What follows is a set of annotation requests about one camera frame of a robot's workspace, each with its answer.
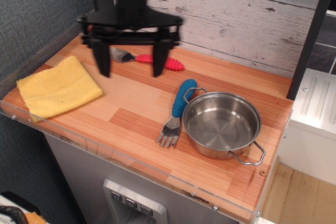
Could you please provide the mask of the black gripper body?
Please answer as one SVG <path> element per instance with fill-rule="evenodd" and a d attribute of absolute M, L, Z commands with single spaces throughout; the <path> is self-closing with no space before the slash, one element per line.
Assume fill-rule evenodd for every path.
<path fill-rule="evenodd" d="M 83 44 L 93 47 L 102 42 L 107 45 L 160 45 L 174 47 L 179 44 L 179 16 L 151 9 L 147 0 L 101 0 L 93 12 L 79 15 Z"/>

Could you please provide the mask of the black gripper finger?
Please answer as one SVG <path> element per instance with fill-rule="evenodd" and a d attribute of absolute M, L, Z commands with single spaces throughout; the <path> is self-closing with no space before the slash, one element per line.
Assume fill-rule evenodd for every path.
<path fill-rule="evenodd" d="M 109 45 L 101 41 L 94 41 L 91 47 L 100 73 L 105 77 L 110 77 Z"/>
<path fill-rule="evenodd" d="M 158 77 L 164 67 L 171 50 L 171 43 L 168 40 L 159 41 L 153 47 L 153 74 Z"/>

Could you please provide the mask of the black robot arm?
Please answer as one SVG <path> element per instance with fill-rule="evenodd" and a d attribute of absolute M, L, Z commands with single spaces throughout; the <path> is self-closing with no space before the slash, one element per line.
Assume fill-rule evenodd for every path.
<path fill-rule="evenodd" d="M 151 9 L 147 0 L 93 0 L 94 10 L 81 14 L 82 42 L 93 51 L 100 73 L 110 75 L 111 45 L 152 45 L 153 75 L 159 76 L 169 52 L 179 45 L 179 16 Z"/>

